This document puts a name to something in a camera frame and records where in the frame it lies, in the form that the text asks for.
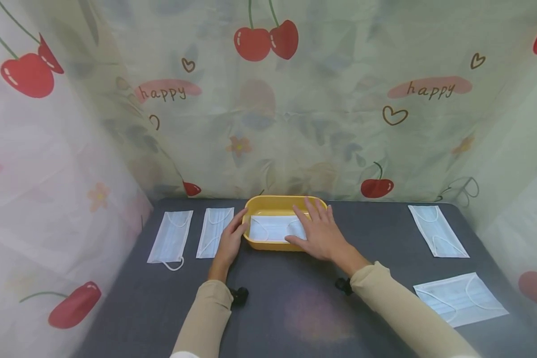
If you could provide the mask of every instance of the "yellow plastic container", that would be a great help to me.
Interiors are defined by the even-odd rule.
[[[249,208],[249,211],[243,216],[243,223],[251,222],[251,216],[253,215],[295,215],[292,211],[292,205],[296,205],[306,216],[309,216],[308,209],[304,203],[304,196],[287,196],[287,195],[261,195],[251,197],[245,207]],[[317,204],[320,201],[321,205],[326,207],[326,203],[321,199],[314,196],[308,196],[313,204]],[[288,242],[270,242],[270,241],[255,241],[249,237],[249,228],[246,230],[244,236],[249,241],[251,248],[257,250],[272,250],[272,251],[302,251],[296,245],[291,245]]]

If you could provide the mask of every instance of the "surgical mask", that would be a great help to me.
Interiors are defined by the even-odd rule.
[[[413,288],[425,304],[454,328],[509,314],[475,272]]]
[[[249,230],[251,240],[286,242],[284,237],[287,235],[295,235],[302,240],[306,240],[306,233],[296,215],[251,216]]]
[[[162,263],[171,271],[177,271],[183,266],[183,250],[189,234],[189,226],[193,210],[166,212],[162,224],[153,243],[153,248],[147,259],[148,264]],[[177,268],[171,268],[167,263],[178,263]]]
[[[434,257],[469,257],[438,206],[408,208]]]
[[[223,230],[235,215],[234,207],[207,208],[198,241],[197,259],[212,259],[219,248],[219,241]]]

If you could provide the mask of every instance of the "left hand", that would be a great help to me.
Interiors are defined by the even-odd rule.
[[[208,279],[218,279],[220,282],[226,282],[229,267],[239,253],[241,237],[249,227],[248,223],[241,223],[247,211],[249,211],[249,208],[239,211],[223,230],[219,240],[219,248],[209,269]]]

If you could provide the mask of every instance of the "fabric backdrop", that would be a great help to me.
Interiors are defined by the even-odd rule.
[[[146,196],[260,193],[452,202],[537,322],[537,0],[0,1],[0,357],[75,348]]]

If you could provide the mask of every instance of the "mask ear loop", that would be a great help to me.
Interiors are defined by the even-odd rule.
[[[426,292],[426,291],[424,291],[424,290],[416,289],[416,292],[423,293],[423,294],[427,294],[427,295],[429,295],[430,297],[437,299],[439,302],[443,303],[444,305],[453,308],[453,310],[454,310],[453,316],[452,316],[449,320],[446,320],[447,323],[450,323],[451,321],[453,321],[453,320],[457,317],[457,308],[454,307],[454,306],[452,306],[452,305],[450,305],[448,302],[442,301],[441,298],[435,297],[435,295],[433,295],[433,294],[431,294],[431,293],[429,293],[429,292]]]
[[[289,223],[287,224],[287,226],[286,226],[286,230],[288,231],[288,227],[290,226],[290,224],[294,224],[295,222],[300,222],[300,220],[299,220],[299,219],[295,219],[295,220],[289,222]]]
[[[469,257],[465,252],[461,251],[456,245],[452,244],[445,238],[441,236],[434,235],[432,236],[432,245],[434,245],[434,254],[438,254],[438,248],[436,247],[435,238],[438,238],[439,240],[442,240],[443,242],[447,242],[452,248],[456,249],[457,252],[461,253],[464,257]]]
[[[269,231],[267,230],[267,228],[266,228],[264,225],[262,225],[262,223],[261,223],[260,221],[258,221],[257,219],[254,219],[254,218],[251,216],[251,221],[252,221],[252,220],[256,221],[256,222],[258,223],[258,225],[260,225],[260,226],[263,228],[263,230],[265,231],[265,233],[267,233],[267,237],[266,237],[264,240],[256,240],[256,239],[254,239],[254,240],[255,240],[255,241],[268,241],[268,240],[269,240]]]
[[[220,223],[220,222],[225,221],[225,219],[227,218],[227,216],[229,216],[229,214],[231,214],[231,211],[230,211],[230,210],[227,210],[227,215],[225,215],[224,218],[220,219],[219,221],[212,222],[212,221],[211,221],[211,211],[209,211],[209,215],[207,216],[207,220],[208,220],[210,223],[212,223],[213,225],[216,225],[216,224],[218,224],[218,223]]]
[[[477,302],[473,301],[473,298],[471,297],[471,294],[469,294],[469,292],[467,291],[467,288],[469,287],[469,284],[471,284],[471,282],[473,281],[473,279],[475,278],[475,275],[473,275],[471,277],[471,279],[469,279],[469,281],[467,282],[467,285],[465,285],[465,294],[467,294],[467,297],[469,298],[469,300],[474,304],[476,305],[477,307],[479,308],[483,308],[483,309],[488,309],[488,310],[492,310],[492,309],[505,309],[503,307],[484,307],[480,304],[477,304]]]
[[[437,222],[438,221],[438,218],[440,217],[440,212],[438,210],[438,207],[436,207],[436,218],[434,220],[426,220],[422,215],[420,215],[420,213],[416,210],[416,208],[413,209],[415,212],[416,212],[416,215],[418,215],[418,217],[420,219],[422,219],[423,221],[425,222]]]
[[[190,217],[190,215],[187,215],[187,218],[185,219],[185,222],[182,223],[181,225],[177,225],[177,224],[174,223],[173,221],[171,221],[171,223],[172,223],[173,225],[177,226],[177,227],[183,227],[183,226],[185,226],[185,224],[189,221],[189,217]]]
[[[166,265],[166,267],[168,269],[170,269],[171,271],[177,271],[178,269],[180,269],[183,266],[184,263],[185,263],[185,259],[183,259],[183,256],[181,256],[181,265],[179,265],[177,268],[171,268],[167,263],[164,263],[162,261],[162,264]]]
[[[229,216],[229,214],[231,214],[231,211],[230,210],[227,210],[227,215],[224,216],[224,218],[220,219],[219,221],[216,221],[216,222],[212,222],[211,221],[211,211],[209,211],[209,215],[207,216],[207,221],[212,223],[213,225],[216,225],[218,223],[221,223],[223,221],[225,221],[225,219]],[[199,250],[197,252],[198,255],[201,255],[203,254],[203,252],[209,247],[209,245],[211,245],[212,242],[215,242],[217,239],[220,238],[220,235],[217,236],[217,237],[214,237],[212,238],[209,242],[207,242],[207,245],[203,246],[203,248],[201,248],[201,250]]]

